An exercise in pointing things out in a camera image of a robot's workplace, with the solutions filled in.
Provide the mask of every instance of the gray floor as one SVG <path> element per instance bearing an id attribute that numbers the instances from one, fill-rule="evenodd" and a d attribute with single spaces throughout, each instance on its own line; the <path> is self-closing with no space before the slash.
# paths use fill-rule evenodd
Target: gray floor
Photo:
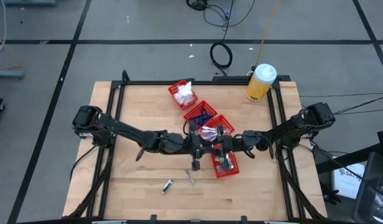
<path id="1" fill-rule="evenodd" d="M 228 7 L 229 0 L 211 0 Z M 252 1 L 236 1 L 234 21 Z M 377 37 L 383 39 L 383 0 L 360 0 Z M 84 0 L 61 0 L 56 7 L 12 6 L 7 9 L 8 39 L 71 40 Z M 251 15 L 229 28 L 229 39 L 260 39 L 274 1 L 257 0 Z M 213 12 L 207 17 L 216 19 Z M 0 36 L 2 36 L 0 6 Z M 203 20 L 184 1 L 93 0 L 81 40 L 220 39 L 223 31 Z M 351 0 L 281 1 L 268 39 L 369 40 Z M 256 61 L 258 44 L 231 44 L 234 60 L 229 75 L 245 75 Z M 0 97 L 7 110 L 0 119 L 0 223 L 7 222 L 25 169 L 47 113 L 69 45 L 11 45 L 23 59 L 24 80 L 0 80 Z M 19 222 L 60 218 L 68 178 L 79 139 L 71 120 L 88 104 L 93 83 L 119 79 L 126 69 L 132 80 L 211 80 L 218 71 L 209 57 L 210 44 L 77 45 L 64 80 L 37 168 L 19 215 Z M 227 59 L 215 50 L 219 62 Z M 0 67 L 16 62 L 3 50 Z M 301 95 L 317 96 L 383 92 L 383 67 L 372 45 L 265 45 L 261 62 L 295 80 Z M 304 105 L 324 101 L 333 111 L 377 98 L 302 97 Z M 383 108 L 383 100 L 361 111 Z M 317 137 L 324 149 L 353 152 L 377 142 L 383 131 L 383 111 L 337 117 L 336 124 Z"/>

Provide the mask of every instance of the bottle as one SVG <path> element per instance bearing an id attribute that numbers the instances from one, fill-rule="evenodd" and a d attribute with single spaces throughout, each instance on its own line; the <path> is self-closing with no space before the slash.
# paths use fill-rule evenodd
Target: bottle
<path id="1" fill-rule="evenodd" d="M 277 77 L 276 69 L 269 64 L 260 64 L 255 68 L 247 86 L 246 96 L 252 101 L 258 101 L 265 96 Z"/>

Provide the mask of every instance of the white cable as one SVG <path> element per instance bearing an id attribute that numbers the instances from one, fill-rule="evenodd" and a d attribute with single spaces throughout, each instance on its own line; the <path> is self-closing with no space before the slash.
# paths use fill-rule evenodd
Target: white cable
<path id="1" fill-rule="evenodd" d="M 0 46 L 0 51 L 4 47 L 5 40 L 6 40 L 6 6 L 4 3 L 4 0 L 1 0 L 1 3 L 2 3 L 2 7 L 4 9 L 4 40 L 2 41 L 2 44 Z"/>

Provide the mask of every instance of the wooden tabletop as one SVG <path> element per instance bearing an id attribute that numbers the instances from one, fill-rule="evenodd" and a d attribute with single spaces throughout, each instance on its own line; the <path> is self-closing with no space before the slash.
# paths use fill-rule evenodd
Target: wooden tabletop
<path id="1" fill-rule="evenodd" d="M 96 82 L 90 105 L 103 111 L 109 97 L 110 82 Z M 281 82 L 287 119 L 301 109 L 295 82 Z M 125 88 L 121 109 L 122 122 L 141 130 L 161 130 L 182 133 L 183 115 L 168 86 L 129 85 Z M 193 86 L 200 100 L 207 101 L 234 126 L 236 133 L 251 129 L 267 131 L 272 128 L 267 98 L 251 102 L 245 96 L 246 86 Z M 274 99 L 277 120 L 280 116 Z M 301 144 L 310 147 L 306 139 Z M 91 139 L 82 139 L 78 157 L 91 148 Z M 63 215 L 68 215 L 83 200 L 91 188 L 98 150 L 83 159 L 73 173 Z M 106 219 L 159 220 L 286 220 L 282 184 L 277 161 L 269 152 L 253 151 L 255 159 L 236 153 L 240 174 L 217 179 L 209 155 L 200 160 L 201 170 L 193 172 L 195 185 L 190 183 L 185 170 L 190 169 L 192 157 L 163 156 L 144 153 L 136 162 L 139 152 L 136 143 L 118 137 L 106 202 Z M 302 147 L 294 151 L 295 163 L 302 191 L 326 216 L 326 208 L 316 173 L 312 153 Z M 174 184 L 167 194 L 161 191 L 169 179 Z M 295 194 L 290 188 L 294 216 L 298 216 Z M 94 215 L 98 213 L 101 192 L 96 196 Z"/>

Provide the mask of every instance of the red plastic basket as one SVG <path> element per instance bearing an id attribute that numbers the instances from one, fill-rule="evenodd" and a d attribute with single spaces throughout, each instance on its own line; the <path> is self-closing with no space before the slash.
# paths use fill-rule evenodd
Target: red plastic basket
<path id="1" fill-rule="evenodd" d="M 209 105 L 206 101 L 201 101 L 199 104 L 197 104 L 197 106 L 195 106 L 193 109 L 191 109 L 191 111 L 189 111 L 187 114 L 185 114 L 183 116 L 183 118 L 185 118 L 185 120 L 190 120 L 191 118 L 194 118 L 196 116 L 199 116 L 201 115 L 201 110 L 202 109 L 205 109 L 206 112 L 209 114 L 209 115 L 212 115 L 212 117 L 214 117 L 215 115 L 218 114 L 218 112 L 216 112 L 216 110 L 214 108 L 212 108 L 211 105 Z"/>
<path id="2" fill-rule="evenodd" d="M 198 100 L 198 97 L 197 95 L 194 93 L 193 91 L 193 97 L 194 97 L 194 100 L 186 105 L 181 105 L 180 103 L 178 103 L 178 101 L 175 99 L 175 96 L 174 94 L 178 92 L 178 86 L 180 85 L 186 85 L 186 80 L 182 80 L 176 84 L 174 84 L 173 86 L 171 86 L 170 88 L 168 88 L 168 91 L 171 93 L 171 96 L 172 98 L 175 100 L 175 102 L 177 102 L 177 104 L 180 106 L 180 109 L 182 110 L 185 110 L 186 108 L 189 108 L 191 107 L 191 105 L 195 104 Z"/>
<path id="3" fill-rule="evenodd" d="M 219 167 L 221 167 L 221 163 L 215 160 L 215 155 L 211 154 L 212 163 L 214 164 L 214 170 L 216 174 L 216 178 L 229 177 L 231 175 L 236 175 L 240 173 L 239 166 L 237 164 L 236 156 L 233 153 L 228 153 L 229 159 L 233 165 L 233 169 L 223 171 Z"/>
<path id="4" fill-rule="evenodd" d="M 204 126 L 216 128 L 219 124 L 222 124 L 224 130 L 229 131 L 225 135 L 233 133 L 234 127 L 229 123 L 229 121 L 226 118 L 224 118 L 223 115 L 219 115 L 217 118 L 209 120 L 207 123 L 204 124 Z"/>

